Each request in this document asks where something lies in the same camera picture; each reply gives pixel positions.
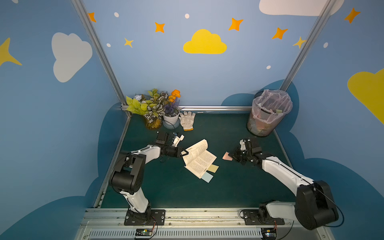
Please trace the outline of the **pink sticky note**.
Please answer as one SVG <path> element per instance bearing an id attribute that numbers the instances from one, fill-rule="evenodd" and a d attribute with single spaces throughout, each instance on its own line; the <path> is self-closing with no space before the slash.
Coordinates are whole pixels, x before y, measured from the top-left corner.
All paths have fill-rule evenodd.
<path id="1" fill-rule="evenodd" d="M 232 161 L 233 158 L 229 155 L 229 152 L 226 152 L 224 154 L 224 156 L 222 157 L 223 160 L 226 160 L 226 161 Z"/>

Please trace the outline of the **purple covered book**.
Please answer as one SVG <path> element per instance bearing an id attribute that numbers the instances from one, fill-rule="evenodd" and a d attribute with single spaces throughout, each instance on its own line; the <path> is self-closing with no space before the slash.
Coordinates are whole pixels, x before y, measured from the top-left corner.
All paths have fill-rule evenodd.
<path id="1" fill-rule="evenodd" d="M 216 156 L 208 151 L 208 142 L 203 139 L 186 149 L 189 154 L 183 157 L 185 168 L 201 179 L 207 168 L 216 160 Z"/>

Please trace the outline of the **yellow sticky note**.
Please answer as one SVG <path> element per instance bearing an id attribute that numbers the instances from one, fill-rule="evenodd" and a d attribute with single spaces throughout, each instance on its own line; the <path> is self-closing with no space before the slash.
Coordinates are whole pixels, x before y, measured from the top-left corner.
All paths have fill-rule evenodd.
<path id="1" fill-rule="evenodd" d="M 216 165 L 210 165 L 208 168 L 207 168 L 207 171 L 211 172 L 211 173 L 215 173 L 217 170 L 218 170 L 219 166 L 216 166 Z"/>

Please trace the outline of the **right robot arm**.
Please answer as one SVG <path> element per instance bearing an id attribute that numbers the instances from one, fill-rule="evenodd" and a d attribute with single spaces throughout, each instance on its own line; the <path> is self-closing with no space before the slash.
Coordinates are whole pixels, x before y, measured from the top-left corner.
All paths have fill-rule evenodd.
<path id="1" fill-rule="evenodd" d="M 343 215 L 335 204 L 330 186 L 324 181 L 314 181 L 278 157 L 263 152 L 257 138 L 240 140 L 240 145 L 229 152 L 229 157 L 245 165 L 251 163 L 284 184 L 295 196 L 294 202 L 271 201 L 260 204 L 256 219 L 263 225 L 278 221 L 299 222 L 305 229 L 329 227 Z"/>

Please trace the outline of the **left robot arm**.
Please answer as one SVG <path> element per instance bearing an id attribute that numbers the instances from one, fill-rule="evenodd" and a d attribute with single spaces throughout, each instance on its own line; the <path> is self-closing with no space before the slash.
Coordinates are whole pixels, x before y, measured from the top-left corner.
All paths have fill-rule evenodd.
<path id="1" fill-rule="evenodd" d="M 145 166 L 162 156 L 180 158 L 188 155 L 189 152 L 179 146 L 184 137 L 174 133 L 171 138 L 169 133 L 158 132 L 154 144 L 136 151 L 119 153 L 109 179 L 109 186 L 124 196 L 129 204 L 125 226 L 164 225 L 166 211 L 152 210 L 151 203 L 142 190 Z"/>

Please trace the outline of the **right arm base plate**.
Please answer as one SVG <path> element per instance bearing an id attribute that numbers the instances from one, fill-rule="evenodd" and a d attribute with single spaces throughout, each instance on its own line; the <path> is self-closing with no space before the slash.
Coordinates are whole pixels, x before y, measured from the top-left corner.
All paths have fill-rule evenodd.
<path id="1" fill-rule="evenodd" d="M 284 219 L 272 218 L 266 210 L 251 210 L 245 209 L 240 211 L 240 217 L 244 220 L 247 226 L 272 226 L 272 225 L 284 225 Z"/>

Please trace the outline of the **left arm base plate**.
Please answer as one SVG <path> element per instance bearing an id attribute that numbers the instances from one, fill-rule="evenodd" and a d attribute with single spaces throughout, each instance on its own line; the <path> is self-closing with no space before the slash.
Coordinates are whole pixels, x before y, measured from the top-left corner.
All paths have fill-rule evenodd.
<path id="1" fill-rule="evenodd" d="M 136 213 L 127 210 L 124 220 L 125 226 L 149 226 L 156 223 L 157 226 L 165 224 L 166 210 L 147 210 L 144 213 Z"/>

